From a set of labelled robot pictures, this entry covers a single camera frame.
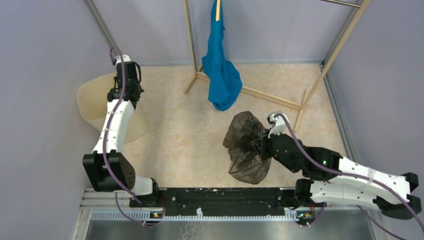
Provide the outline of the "beige plastic trash bin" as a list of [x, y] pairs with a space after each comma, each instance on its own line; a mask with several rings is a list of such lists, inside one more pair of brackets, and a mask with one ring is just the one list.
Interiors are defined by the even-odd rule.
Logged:
[[[114, 87], [115, 73], [109, 73], [82, 84], [77, 91], [77, 105], [81, 117], [98, 131], [104, 126], [107, 114], [107, 94]], [[125, 142], [136, 140], [148, 131], [148, 122], [142, 109], [142, 101], [137, 102], [128, 124]]]

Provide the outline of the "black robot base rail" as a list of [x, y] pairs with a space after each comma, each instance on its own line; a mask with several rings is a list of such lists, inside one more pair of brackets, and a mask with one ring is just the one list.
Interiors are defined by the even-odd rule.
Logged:
[[150, 210], [153, 220], [195, 221], [295, 221], [312, 223], [325, 208], [324, 203], [301, 201], [294, 188], [158, 188], [129, 202], [131, 208]]

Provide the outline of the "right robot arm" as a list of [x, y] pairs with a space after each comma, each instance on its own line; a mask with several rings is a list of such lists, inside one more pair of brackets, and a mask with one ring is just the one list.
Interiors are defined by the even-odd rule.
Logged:
[[421, 199], [412, 194], [419, 186], [412, 172], [383, 173], [336, 151], [305, 146], [287, 134], [269, 134], [267, 129], [250, 145], [261, 159], [273, 158], [292, 173], [302, 173], [293, 192], [299, 206], [358, 205], [398, 220], [410, 220], [422, 212]]

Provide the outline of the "dark translucent trash bag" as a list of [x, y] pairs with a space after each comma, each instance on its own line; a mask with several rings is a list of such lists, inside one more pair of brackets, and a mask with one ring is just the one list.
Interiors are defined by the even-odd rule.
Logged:
[[272, 159], [261, 159], [252, 145], [264, 130], [264, 125], [250, 111], [240, 112], [233, 117], [222, 145], [230, 158], [228, 173], [234, 179], [258, 185], [267, 176]]

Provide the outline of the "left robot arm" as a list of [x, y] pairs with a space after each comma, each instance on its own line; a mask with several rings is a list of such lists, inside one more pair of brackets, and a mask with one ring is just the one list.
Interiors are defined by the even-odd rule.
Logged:
[[136, 175], [123, 154], [130, 120], [141, 97], [140, 65], [132, 60], [115, 60], [113, 88], [107, 93], [107, 109], [98, 142], [85, 154], [82, 165], [96, 192], [125, 191], [149, 207], [160, 202], [154, 179]]

